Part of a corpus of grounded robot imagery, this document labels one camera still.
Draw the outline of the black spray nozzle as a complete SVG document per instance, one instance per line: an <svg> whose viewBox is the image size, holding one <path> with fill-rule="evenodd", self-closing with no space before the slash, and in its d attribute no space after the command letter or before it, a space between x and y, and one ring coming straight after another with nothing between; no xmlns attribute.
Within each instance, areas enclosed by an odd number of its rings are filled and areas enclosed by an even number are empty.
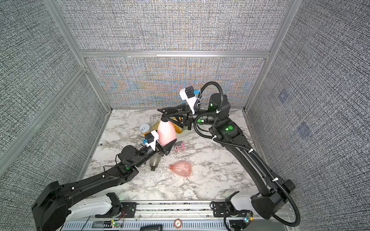
<svg viewBox="0 0 370 231"><path fill-rule="evenodd" d="M168 122L170 120L171 115L163 115L161 116L162 122Z"/></svg>

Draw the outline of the opaque pink spray bottle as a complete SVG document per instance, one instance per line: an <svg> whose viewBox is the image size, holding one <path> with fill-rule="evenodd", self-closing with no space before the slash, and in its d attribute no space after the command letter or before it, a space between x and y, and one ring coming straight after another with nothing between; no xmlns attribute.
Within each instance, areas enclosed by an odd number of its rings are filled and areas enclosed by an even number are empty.
<svg viewBox="0 0 370 231"><path fill-rule="evenodd" d="M158 125L157 133L159 135L159 143L162 146L177 139L175 128L170 121L164 122L161 120Z"/></svg>

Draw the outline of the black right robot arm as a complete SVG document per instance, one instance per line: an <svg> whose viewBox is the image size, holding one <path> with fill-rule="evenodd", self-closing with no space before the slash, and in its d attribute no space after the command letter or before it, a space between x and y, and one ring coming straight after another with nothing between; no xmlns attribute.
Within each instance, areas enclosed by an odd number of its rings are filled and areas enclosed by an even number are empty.
<svg viewBox="0 0 370 231"><path fill-rule="evenodd" d="M161 120L179 127L194 128L196 133L222 145L243 166L258 192L249 199L251 206L264 219L295 227L300 223L299 209L290 193L295 189L291 180L282 179L253 150L240 127L229 118L231 108L225 94L211 96L208 109L198 107L197 96L185 97L186 103L159 109Z"/></svg>

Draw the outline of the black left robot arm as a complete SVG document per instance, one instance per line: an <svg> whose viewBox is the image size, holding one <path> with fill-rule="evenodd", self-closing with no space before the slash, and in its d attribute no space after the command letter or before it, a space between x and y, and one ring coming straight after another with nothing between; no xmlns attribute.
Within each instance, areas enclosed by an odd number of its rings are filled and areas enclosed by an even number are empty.
<svg viewBox="0 0 370 231"><path fill-rule="evenodd" d="M86 198L105 189L123 185L138 173L138 167L155 154L168 155L177 137L168 138L165 145L160 142L157 131L145 135L141 149L125 146L119 153L118 162L102 173L81 181L60 184L58 181L46 186L32 205L31 210L38 231L55 231L71 218L96 216L111 218L121 216L126 209L115 193L107 193L97 202L87 202Z"/></svg>

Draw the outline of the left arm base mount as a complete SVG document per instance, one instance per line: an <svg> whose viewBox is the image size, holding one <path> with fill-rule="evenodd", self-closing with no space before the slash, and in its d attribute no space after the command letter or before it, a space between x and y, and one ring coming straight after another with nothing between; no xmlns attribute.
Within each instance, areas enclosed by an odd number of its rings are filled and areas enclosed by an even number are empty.
<svg viewBox="0 0 370 231"><path fill-rule="evenodd" d="M136 202L121 202L115 193L107 193L110 209L105 213L96 214L95 218L134 218Z"/></svg>

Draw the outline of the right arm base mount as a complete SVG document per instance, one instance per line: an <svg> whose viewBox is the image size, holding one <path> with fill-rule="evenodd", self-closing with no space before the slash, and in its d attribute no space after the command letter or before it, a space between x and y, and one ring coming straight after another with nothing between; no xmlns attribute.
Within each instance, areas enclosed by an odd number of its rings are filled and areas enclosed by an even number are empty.
<svg viewBox="0 0 370 231"><path fill-rule="evenodd" d="M243 217L245 222L249 223L251 218L253 218L253 211L248 198L248 194L236 191L224 201L212 201L210 208L216 218L224 218L226 220L229 217Z"/></svg>

